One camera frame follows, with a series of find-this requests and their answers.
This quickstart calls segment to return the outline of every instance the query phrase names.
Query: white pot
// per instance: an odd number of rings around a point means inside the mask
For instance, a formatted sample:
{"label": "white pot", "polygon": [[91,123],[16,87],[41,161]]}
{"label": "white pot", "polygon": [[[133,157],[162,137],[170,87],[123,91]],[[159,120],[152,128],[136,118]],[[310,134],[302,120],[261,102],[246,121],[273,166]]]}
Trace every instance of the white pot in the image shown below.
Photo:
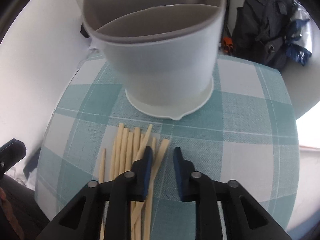
{"label": "white pot", "polygon": [[225,0],[84,0],[84,26],[128,94],[173,105],[211,82],[224,12]]}

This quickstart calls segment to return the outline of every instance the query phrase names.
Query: tablecloth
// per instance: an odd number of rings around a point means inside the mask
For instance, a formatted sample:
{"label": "tablecloth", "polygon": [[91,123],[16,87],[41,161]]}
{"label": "tablecloth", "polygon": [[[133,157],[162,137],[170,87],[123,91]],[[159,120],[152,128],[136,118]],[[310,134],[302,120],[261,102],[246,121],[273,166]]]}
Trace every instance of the tablecloth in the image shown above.
{"label": "tablecloth", "polygon": [[123,122],[170,139],[154,187],[151,239],[194,239],[195,204],[176,190],[173,149],[214,180],[238,180],[286,228],[299,179],[298,137],[293,108],[277,70],[218,55],[214,91],[198,111],[179,121],[140,113],[128,102],[113,68],[91,55],[65,90],[44,138],[35,199],[52,219],[91,179],[100,150],[107,149],[106,175],[117,126]]}

